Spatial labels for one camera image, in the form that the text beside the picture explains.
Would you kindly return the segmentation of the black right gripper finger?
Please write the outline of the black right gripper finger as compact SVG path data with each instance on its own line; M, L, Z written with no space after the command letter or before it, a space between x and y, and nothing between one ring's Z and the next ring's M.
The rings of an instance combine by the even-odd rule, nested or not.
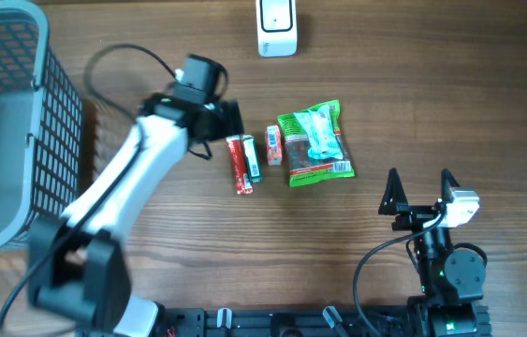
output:
M441 199L444 202L451 202L454 199L453 191L459 187L459 183L453 177L450 170L444 168L441 171Z
M396 215L408 211L408 200L403 184L396 168L388 172L384 196L380 202L378 213L381 215Z

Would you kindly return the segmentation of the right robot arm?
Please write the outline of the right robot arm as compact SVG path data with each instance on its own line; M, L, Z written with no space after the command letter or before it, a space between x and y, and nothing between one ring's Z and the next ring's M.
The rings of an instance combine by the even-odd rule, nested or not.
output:
M476 302L484 297L488 258L478 246L453 243L450 231L470 222L479 195L462 188L448 169L441 172L441 196L430 206L408 202L398 170L388 172L378 212L393 215L394 231L409 231L407 254L414 262L422 294L407 300L411 336L477 336Z

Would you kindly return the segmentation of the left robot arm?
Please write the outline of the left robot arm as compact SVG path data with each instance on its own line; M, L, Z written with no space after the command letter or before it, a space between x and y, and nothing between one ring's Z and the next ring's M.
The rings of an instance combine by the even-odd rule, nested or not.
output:
M126 140L94 183L57 220L30 231L30 264L22 287L28 303L65 317L88 333L166 336L163 305L132 292L124 244L159 182L196 144L240 135L236 101L219 85L227 70L186 57L170 93L143 101Z

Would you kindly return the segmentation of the red stick pack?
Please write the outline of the red stick pack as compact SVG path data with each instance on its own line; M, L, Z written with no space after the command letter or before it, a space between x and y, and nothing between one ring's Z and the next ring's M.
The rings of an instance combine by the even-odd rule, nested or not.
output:
M234 170L235 184L238 195L248 195L253 192L253 186L248 174L242 140L239 135L226 138L230 159Z

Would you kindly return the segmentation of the green snack bag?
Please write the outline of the green snack bag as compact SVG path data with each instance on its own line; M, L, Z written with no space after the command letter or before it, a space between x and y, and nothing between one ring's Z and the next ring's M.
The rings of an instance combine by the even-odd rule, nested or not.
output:
M290 187L355 176L342 140L340 113L340 101L334 99L278 117Z

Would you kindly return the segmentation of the green stick pack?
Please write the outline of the green stick pack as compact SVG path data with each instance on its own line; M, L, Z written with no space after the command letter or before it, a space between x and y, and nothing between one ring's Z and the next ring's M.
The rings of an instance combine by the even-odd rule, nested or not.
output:
M242 137L242 146L247 162L247 169L250 181L252 183L261 183L262 173L258 160L255 138L252 135L244 135Z

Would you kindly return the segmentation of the small red candy pack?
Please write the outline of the small red candy pack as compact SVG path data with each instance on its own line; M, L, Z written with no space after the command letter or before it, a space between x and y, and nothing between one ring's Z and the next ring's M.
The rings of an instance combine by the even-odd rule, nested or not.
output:
M280 166L283 161L281 132L278 125L269 125L265 132L267 161L270 166Z

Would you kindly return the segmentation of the teal white tissue pack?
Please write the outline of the teal white tissue pack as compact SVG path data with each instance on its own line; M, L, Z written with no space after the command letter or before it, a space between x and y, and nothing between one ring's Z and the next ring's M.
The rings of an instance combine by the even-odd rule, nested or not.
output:
M324 104L314 110L295 112L294 116L309 140L309 157L315 160L344 158L334 134L330 105Z

